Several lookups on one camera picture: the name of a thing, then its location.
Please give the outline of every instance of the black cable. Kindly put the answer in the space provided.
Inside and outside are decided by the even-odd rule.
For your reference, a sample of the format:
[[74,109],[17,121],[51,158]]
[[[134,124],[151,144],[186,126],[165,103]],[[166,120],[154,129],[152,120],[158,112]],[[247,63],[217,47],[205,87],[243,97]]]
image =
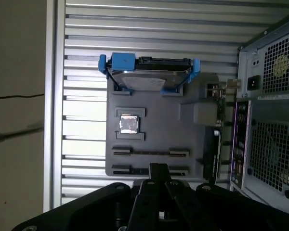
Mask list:
[[0,96],[0,100],[11,99],[11,98],[25,98],[25,99],[29,99],[29,98],[35,98],[35,97],[40,97],[40,96],[44,96],[44,95],[45,95],[45,94]]
[[12,139],[12,138],[20,137],[20,136],[25,136],[25,135],[29,135],[29,134],[34,134],[34,133],[38,133],[41,131],[44,131],[44,127],[26,129],[26,130],[3,133],[3,134],[0,133],[0,143],[5,141],[5,140],[8,140],[8,139]]

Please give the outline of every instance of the gray plastic block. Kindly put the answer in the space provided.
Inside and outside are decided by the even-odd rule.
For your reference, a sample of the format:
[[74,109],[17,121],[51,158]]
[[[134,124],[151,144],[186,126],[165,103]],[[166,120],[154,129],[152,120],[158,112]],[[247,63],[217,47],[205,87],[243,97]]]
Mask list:
[[[181,105],[201,102],[205,97],[203,81],[216,79],[201,74],[184,85],[182,96],[166,96],[160,92],[135,91],[132,95],[113,94],[113,82],[108,81],[106,126],[106,173],[109,176],[148,175],[149,163],[166,163],[173,176],[201,179],[196,159],[202,158],[212,133],[191,119],[180,119]],[[139,133],[120,134],[121,114],[139,117]]]

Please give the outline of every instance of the blue plastic clip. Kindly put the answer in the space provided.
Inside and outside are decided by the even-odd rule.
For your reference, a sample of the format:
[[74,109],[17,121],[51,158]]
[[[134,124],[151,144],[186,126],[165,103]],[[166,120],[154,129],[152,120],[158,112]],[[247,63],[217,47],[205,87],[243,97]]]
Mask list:
[[187,83],[190,83],[200,73],[200,60],[194,59],[193,72],[189,75]]
[[111,69],[115,71],[134,71],[136,55],[131,53],[112,53]]
[[106,55],[101,54],[100,59],[98,61],[98,70],[102,72],[104,75],[107,75],[107,67],[106,67]]

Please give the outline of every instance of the power supply fan grille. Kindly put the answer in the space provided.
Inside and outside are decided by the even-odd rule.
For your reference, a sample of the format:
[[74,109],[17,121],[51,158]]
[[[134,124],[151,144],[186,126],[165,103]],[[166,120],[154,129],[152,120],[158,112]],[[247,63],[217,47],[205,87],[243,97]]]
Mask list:
[[270,46],[264,57],[263,92],[289,90],[289,37]]
[[252,133],[250,167],[253,175],[282,191],[289,186],[289,135],[288,126],[258,123]]

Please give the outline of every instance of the metal frame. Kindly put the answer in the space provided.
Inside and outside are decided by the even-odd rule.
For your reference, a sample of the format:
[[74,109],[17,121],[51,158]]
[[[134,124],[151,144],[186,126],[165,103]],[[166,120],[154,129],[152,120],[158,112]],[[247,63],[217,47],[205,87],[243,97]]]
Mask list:
[[61,205],[65,4],[65,0],[47,1],[44,212]]
[[46,22],[46,70],[45,70],[45,117],[44,117],[44,191],[43,211],[51,209],[52,199],[52,152],[53,152],[53,82],[54,82],[54,36],[55,0],[47,0]]

